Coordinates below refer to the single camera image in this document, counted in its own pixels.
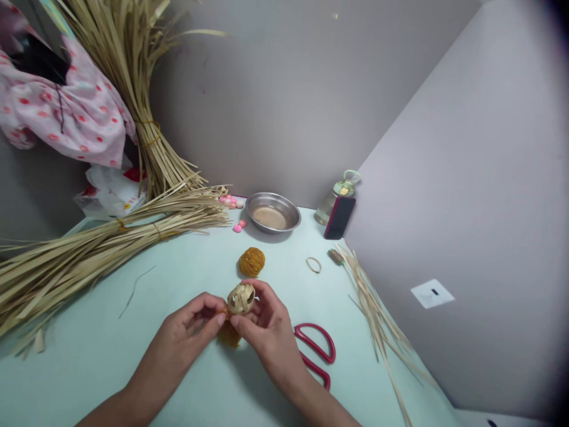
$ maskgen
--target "wall plate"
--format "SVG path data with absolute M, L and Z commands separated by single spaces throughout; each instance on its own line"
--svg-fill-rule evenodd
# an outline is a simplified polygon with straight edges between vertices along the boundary
M 455 300 L 455 297 L 436 279 L 416 286 L 411 292 L 424 308 L 433 308 Z

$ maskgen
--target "pink floral cloth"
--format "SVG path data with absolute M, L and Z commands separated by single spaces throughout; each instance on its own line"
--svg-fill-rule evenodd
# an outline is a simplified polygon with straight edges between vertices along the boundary
M 14 35 L 33 30 L 6 0 L 0 0 L 0 17 L 0 127 L 10 143 L 30 149 L 37 136 L 68 157 L 120 168 L 125 135 L 135 141 L 136 127 L 88 53 L 62 36 L 71 57 L 66 86 L 21 72 L 7 53 L 22 49 Z

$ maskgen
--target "light blue table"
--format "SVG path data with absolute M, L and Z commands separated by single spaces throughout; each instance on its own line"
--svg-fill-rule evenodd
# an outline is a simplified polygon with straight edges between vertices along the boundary
M 229 211 L 236 222 L 244 211 Z M 343 267 L 327 256 L 333 242 L 322 237 L 313 210 L 302 209 L 300 227 L 287 238 L 262 234 L 252 224 L 210 235 L 187 234 L 139 254 L 58 315 L 46 333 L 46 351 L 26 361 L 0 355 L 0 425 L 71 426 L 122 388 L 159 325 L 202 291 L 226 297 L 241 277 L 239 256 L 249 247 L 266 255 L 260 279 L 275 289 L 293 325 L 312 322 L 334 339 L 337 358 L 326 366 L 303 342 L 305 352 L 331 376 L 331 393 L 364 426 L 404 427 L 383 362 L 372 348 L 367 322 L 348 297 L 355 297 Z M 322 264 L 314 274 L 307 257 Z M 132 301 L 119 319 L 133 289 Z M 319 341 L 318 334 L 310 334 Z M 387 350 L 414 427 L 456 427 L 445 395 L 418 380 Z M 423 366 L 416 356 L 416 363 Z M 196 361 L 154 426 L 302 425 L 297 411 L 269 380 L 242 340 L 237 350 L 213 342 Z

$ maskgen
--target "right hand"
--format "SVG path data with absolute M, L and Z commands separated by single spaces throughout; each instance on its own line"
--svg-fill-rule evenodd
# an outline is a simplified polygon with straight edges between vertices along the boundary
M 268 283 L 247 279 L 255 288 L 255 300 L 245 316 L 231 316 L 233 327 L 257 352 L 277 387 L 289 395 L 314 380 L 296 344 L 289 312 Z

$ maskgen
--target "bundle of straw strips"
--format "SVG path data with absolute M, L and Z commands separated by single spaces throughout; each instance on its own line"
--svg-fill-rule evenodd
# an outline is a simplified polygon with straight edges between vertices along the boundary
M 344 247 L 339 244 L 336 244 L 336 247 L 338 248 L 338 252 L 346 261 L 344 263 L 344 267 L 346 268 L 346 271 L 348 272 L 348 275 L 351 279 L 351 283 L 357 292 L 359 304 L 356 303 L 356 305 L 362 311 L 364 316 L 366 316 L 367 323 L 369 324 L 370 331 L 372 332 L 372 339 L 374 341 L 373 349 L 375 350 L 375 356 L 379 362 L 377 351 L 377 348 L 379 348 L 379 351 L 383 357 L 383 361 L 385 362 L 385 367 L 387 368 L 389 378 L 391 379 L 391 384 L 393 385 L 393 389 L 397 397 L 397 402 L 399 402 L 405 424 L 408 427 L 413 427 L 413 423 L 411 423 L 411 419 L 409 418 L 409 414 L 405 408 L 401 393 L 399 392 L 397 383 L 395 382 L 395 378 L 391 372 L 391 367 L 389 366 L 389 360 L 387 358 L 385 346 L 389 346 L 393 352 L 403 361 L 403 363 L 410 370 L 412 370 L 412 372 L 420 375 L 436 388 L 439 388 L 439 385 L 430 375 L 430 373 L 425 372 L 423 369 L 419 368 L 404 355 L 403 352 L 414 352 L 413 347 L 401 329 L 399 329 L 393 319 L 389 316 L 389 313 L 379 299 L 378 293 L 373 288 L 369 277 L 365 271 L 363 271 L 360 263 L 357 261 L 356 253 L 352 252 L 348 248 L 346 242 L 344 242 Z M 389 334 L 395 340 L 395 345 L 390 342 L 387 331 L 389 331 Z
M 15 326 L 57 310 L 77 292 L 143 249 L 188 231 L 229 225 L 218 201 L 226 192 L 223 187 L 188 187 L 189 184 L 180 183 L 124 218 L 36 243 L 36 248 L 1 263 L 0 337 Z M 135 224 L 152 217 L 157 219 Z M 20 345 L 28 344 L 42 324 L 36 325 Z
M 117 88 L 136 122 L 140 166 L 148 176 L 148 197 L 186 181 L 189 188 L 207 182 L 180 158 L 152 118 L 149 90 L 157 60 L 178 43 L 183 34 L 225 33 L 191 30 L 172 34 L 186 12 L 163 18 L 170 0 L 54 0 L 77 39 Z

